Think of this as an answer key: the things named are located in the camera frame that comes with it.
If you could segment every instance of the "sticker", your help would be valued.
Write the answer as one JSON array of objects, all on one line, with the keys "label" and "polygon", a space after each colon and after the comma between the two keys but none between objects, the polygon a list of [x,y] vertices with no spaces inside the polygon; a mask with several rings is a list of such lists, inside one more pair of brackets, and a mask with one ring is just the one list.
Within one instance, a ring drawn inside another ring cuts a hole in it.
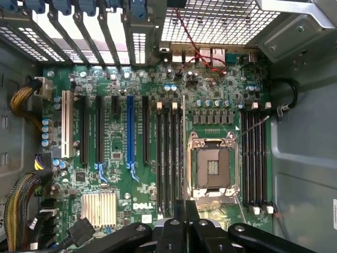
[{"label": "sticker", "polygon": [[151,224],[152,223],[152,215],[142,215],[142,223]]},{"label": "sticker", "polygon": [[337,230],[337,199],[333,200],[333,228]]},{"label": "sticker", "polygon": [[0,236],[5,233],[4,213],[7,197],[0,198]]}]

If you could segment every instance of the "ventilation grille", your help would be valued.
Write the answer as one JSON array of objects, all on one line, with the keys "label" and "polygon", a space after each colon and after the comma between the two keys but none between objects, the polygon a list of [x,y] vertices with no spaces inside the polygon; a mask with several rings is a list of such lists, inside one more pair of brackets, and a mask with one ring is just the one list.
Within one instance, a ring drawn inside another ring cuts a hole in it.
[{"label": "ventilation grille", "polygon": [[[279,14],[261,11],[254,0],[187,0],[179,12],[195,43],[229,45],[247,44]],[[190,42],[171,8],[162,41]]]},{"label": "ventilation grille", "polygon": [[135,46],[136,64],[145,64],[145,33],[133,33],[133,44]]},{"label": "ventilation grille", "polygon": [[26,53],[30,54],[32,57],[37,59],[40,62],[48,61],[46,57],[40,54],[37,50],[33,49],[26,42],[16,36],[12,31],[10,31],[7,27],[0,27],[0,34],[3,35],[7,40],[15,44],[17,47],[24,50]]},{"label": "ventilation grille", "polygon": [[43,41],[32,29],[19,28],[23,34],[25,34],[32,42],[34,42],[39,48],[46,52],[51,58],[57,62],[64,62],[64,59],[59,56],[53,49],[51,49],[46,42]]}]

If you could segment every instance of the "gray metal wall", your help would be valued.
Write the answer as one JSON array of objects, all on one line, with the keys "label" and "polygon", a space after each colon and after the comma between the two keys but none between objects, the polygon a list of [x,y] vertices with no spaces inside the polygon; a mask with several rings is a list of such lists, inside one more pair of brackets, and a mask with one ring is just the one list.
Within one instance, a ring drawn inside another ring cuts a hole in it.
[{"label": "gray metal wall", "polygon": [[[336,38],[329,33],[299,60],[271,67],[271,77],[292,77],[301,92],[297,107],[272,122],[274,201],[288,237],[324,253],[337,249]],[[273,102],[291,99],[287,88],[274,87]],[[282,236],[277,222],[274,228]]]},{"label": "gray metal wall", "polygon": [[[39,147],[39,133],[34,126],[18,118],[9,110],[9,101],[27,75],[34,77],[37,67],[15,54],[0,42],[0,220],[3,218],[5,196],[16,179],[26,171],[34,170],[34,154]],[[35,106],[29,101],[28,109]],[[5,238],[0,222],[0,241]]]}]

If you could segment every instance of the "black ram slot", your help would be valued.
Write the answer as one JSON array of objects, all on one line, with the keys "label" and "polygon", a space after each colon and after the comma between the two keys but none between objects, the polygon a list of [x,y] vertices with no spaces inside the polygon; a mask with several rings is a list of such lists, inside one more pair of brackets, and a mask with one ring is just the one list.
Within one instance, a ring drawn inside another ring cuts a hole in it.
[{"label": "black ram slot", "polygon": [[162,115],[157,114],[157,206],[158,211],[162,212]]},{"label": "black ram slot", "polygon": [[111,113],[115,119],[121,116],[120,98],[118,96],[111,97]]},{"label": "black ram slot", "polygon": [[172,202],[176,199],[176,166],[177,166],[177,113],[171,111],[171,188]]},{"label": "black ram slot", "polygon": [[169,109],[164,109],[164,207],[165,216],[170,216],[170,136]]},{"label": "black ram slot", "polygon": [[[247,113],[248,118],[248,126],[247,129],[250,128],[253,124],[253,113]],[[248,135],[248,164],[249,164],[249,185],[250,185],[250,203],[255,203],[255,170],[254,170],[254,131],[250,130]]]},{"label": "black ram slot", "polygon": [[[246,112],[241,112],[241,131],[247,130],[247,115]],[[242,136],[242,201],[246,205],[249,203],[249,175],[248,175],[248,162],[247,162],[247,134]]]},{"label": "black ram slot", "polygon": [[182,142],[182,110],[178,109],[178,199],[183,199],[183,142]]},{"label": "black ram slot", "polygon": [[80,97],[80,162],[88,164],[89,161],[89,111],[88,98]]},{"label": "black ram slot", "polygon": [[263,122],[261,125],[261,141],[262,141],[262,201],[266,202],[268,199],[267,196],[267,122]]},{"label": "black ram slot", "polygon": [[[259,111],[254,113],[255,123],[261,121]],[[256,201],[262,202],[262,151],[261,151],[261,125],[255,128],[255,169],[256,169]]]},{"label": "black ram slot", "polygon": [[103,97],[96,97],[96,163],[103,163],[104,108]]},{"label": "black ram slot", "polygon": [[150,111],[148,109],[148,96],[142,97],[143,112],[143,162],[150,162]]}]

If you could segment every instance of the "blue pcie slot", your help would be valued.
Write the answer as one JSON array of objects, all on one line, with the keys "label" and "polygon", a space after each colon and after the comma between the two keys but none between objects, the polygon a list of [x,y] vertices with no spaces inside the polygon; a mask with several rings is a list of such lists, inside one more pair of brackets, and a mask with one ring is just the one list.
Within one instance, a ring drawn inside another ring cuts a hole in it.
[{"label": "blue pcie slot", "polygon": [[131,176],[134,180],[139,182],[139,178],[136,176],[135,169],[135,107],[134,107],[134,96],[127,96],[126,98],[126,134],[127,134],[127,144],[126,153],[127,161],[126,168],[130,170]]}]

